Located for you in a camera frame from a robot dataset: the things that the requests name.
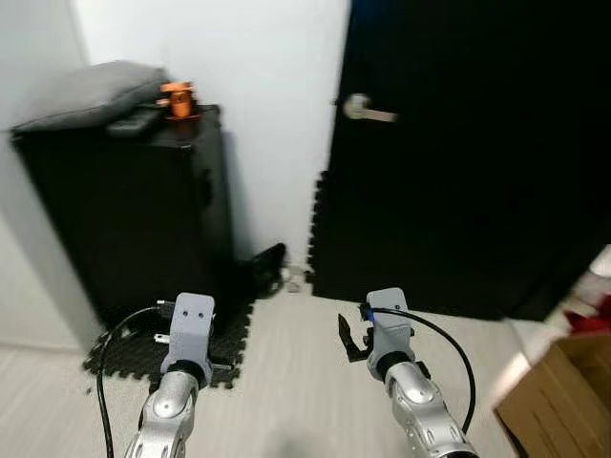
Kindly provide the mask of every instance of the black cabinet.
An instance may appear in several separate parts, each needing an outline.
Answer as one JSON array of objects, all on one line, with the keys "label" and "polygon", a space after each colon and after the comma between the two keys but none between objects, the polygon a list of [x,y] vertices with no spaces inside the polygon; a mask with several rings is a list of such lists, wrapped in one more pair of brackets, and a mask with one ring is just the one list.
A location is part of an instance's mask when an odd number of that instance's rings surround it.
[{"label": "black cabinet", "polygon": [[182,291],[223,297],[233,246],[218,107],[141,139],[78,130],[13,144],[106,324]]}]

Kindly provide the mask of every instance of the gray pillow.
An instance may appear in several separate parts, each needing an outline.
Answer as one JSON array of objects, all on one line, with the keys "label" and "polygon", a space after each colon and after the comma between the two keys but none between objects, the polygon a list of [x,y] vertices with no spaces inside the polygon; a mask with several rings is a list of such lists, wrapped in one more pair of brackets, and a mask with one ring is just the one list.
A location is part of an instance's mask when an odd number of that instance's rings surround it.
[{"label": "gray pillow", "polygon": [[16,132],[95,127],[159,97],[164,69],[117,60],[67,73],[25,103]]}]

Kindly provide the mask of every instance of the red object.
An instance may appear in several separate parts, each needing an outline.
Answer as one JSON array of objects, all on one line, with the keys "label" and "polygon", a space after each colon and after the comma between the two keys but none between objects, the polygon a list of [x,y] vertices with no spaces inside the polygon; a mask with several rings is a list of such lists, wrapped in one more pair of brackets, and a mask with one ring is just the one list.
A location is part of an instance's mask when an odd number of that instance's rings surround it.
[{"label": "red object", "polygon": [[605,296],[598,309],[599,313],[592,317],[583,317],[575,312],[564,312],[564,316],[573,328],[571,334],[611,332],[611,296]]}]

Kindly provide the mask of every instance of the black door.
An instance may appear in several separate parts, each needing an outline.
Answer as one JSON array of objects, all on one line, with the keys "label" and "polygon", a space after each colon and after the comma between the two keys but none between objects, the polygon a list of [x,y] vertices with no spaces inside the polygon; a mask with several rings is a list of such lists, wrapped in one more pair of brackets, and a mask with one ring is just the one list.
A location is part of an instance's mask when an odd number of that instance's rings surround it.
[{"label": "black door", "polygon": [[[540,319],[603,246],[604,27],[537,1],[352,2],[316,295]],[[385,114],[348,117],[354,94]]]}]

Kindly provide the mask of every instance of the cardboard box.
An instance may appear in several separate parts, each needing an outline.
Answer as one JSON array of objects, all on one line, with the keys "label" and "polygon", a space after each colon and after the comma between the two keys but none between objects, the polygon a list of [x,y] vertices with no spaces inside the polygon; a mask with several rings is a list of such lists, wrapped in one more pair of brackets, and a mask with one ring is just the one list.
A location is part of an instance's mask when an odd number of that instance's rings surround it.
[{"label": "cardboard box", "polygon": [[496,414],[519,456],[611,458],[611,334],[553,343]]}]

